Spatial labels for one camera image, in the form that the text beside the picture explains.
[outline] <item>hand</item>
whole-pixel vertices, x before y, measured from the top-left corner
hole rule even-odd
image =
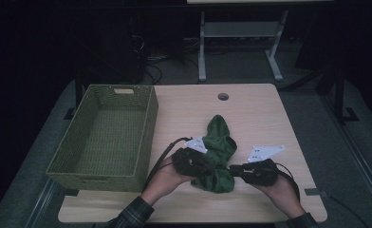
[[[266,194],[272,203],[286,214],[289,219],[302,216],[306,213],[296,197],[292,185],[286,178],[279,175],[275,184],[269,187],[253,184],[252,186]]]
[[[141,193],[141,197],[151,206],[162,197],[172,193],[183,182],[195,178],[178,174],[172,165],[172,156],[162,161],[161,168],[151,179],[150,184]]]

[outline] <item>crumpled fabric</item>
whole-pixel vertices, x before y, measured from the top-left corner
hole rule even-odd
[[[231,192],[234,188],[234,179],[228,171],[227,163],[237,146],[230,137],[230,130],[222,116],[213,117],[207,126],[207,135],[202,139],[208,150],[205,157],[214,171],[210,175],[192,180],[192,185],[214,193]]]

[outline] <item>green basket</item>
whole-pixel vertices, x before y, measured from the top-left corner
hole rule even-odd
[[[46,174],[69,189],[140,192],[158,100],[150,85],[90,85]]]

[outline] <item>plaid sleeve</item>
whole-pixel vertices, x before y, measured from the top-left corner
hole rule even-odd
[[[287,225],[289,228],[319,228],[319,225],[310,213],[287,220]]]
[[[150,204],[145,202],[141,197],[137,197],[121,211],[117,217],[115,227],[143,227],[153,212],[154,208]]]

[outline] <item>person's left hand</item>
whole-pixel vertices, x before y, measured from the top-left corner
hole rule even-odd
[[[150,205],[154,205],[159,199],[172,193],[183,182],[195,179],[178,174],[172,165],[172,156],[162,161],[160,167],[150,184],[141,193],[141,197]]]

